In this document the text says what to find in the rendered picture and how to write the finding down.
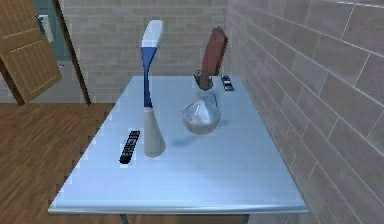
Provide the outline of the reddish brown block statue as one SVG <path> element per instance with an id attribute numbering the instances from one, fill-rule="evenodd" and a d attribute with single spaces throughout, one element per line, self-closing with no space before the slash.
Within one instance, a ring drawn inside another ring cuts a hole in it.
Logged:
<path id="1" fill-rule="evenodd" d="M 210 34 L 201 68 L 193 73 L 197 86 L 208 91 L 213 87 L 212 76 L 218 76 L 225 55 L 228 37 L 218 26 Z"/>

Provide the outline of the small black remote control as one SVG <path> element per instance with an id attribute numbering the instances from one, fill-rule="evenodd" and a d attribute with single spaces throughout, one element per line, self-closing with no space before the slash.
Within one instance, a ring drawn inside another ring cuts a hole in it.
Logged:
<path id="1" fill-rule="evenodd" d="M 222 76 L 221 81 L 222 81 L 223 88 L 225 91 L 233 91 L 234 90 L 234 87 L 232 85 L 232 82 L 231 82 L 229 76 Z"/>

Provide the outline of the brown wooden room door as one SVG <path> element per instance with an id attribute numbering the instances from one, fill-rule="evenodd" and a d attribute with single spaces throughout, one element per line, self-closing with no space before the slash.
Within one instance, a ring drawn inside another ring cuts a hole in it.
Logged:
<path id="1" fill-rule="evenodd" d="M 62 79 L 33 0 L 0 0 L 0 73 L 18 105 Z"/>

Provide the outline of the long black remote control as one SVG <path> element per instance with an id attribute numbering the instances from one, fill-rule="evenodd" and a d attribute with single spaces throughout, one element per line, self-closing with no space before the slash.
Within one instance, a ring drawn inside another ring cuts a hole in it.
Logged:
<path id="1" fill-rule="evenodd" d="M 119 158 L 121 164 L 128 164 L 131 161 L 139 137 L 139 130 L 130 132 Z"/>

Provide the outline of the clear glass jar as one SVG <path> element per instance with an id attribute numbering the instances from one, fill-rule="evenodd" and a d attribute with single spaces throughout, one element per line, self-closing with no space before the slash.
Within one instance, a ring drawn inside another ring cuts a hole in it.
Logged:
<path id="1" fill-rule="evenodd" d="M 183 108 L 181 119 L 193 134 L 211 133 L 221 120 L 216 94 L 213 91 L 198 92 L 197 100 Z"/>

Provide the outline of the shiny blue-grey metal table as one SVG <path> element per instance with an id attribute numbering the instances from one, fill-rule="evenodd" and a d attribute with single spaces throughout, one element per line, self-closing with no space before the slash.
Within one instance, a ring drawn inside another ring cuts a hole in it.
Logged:
<path id="1" fill-rule="evenodd" d="M 63 187 L 51 214 L 301 214 L 308 208 L 238 77 L 214 92 L 222 117 L 207 135 L 182 123 L 198 89 L 190 76 L 150 79 L 165 151 L 149 158 L 138 142 L 132 160 L 119 157 L 129 134 L 141 131 L 143 79 L 135 76 Z"/>

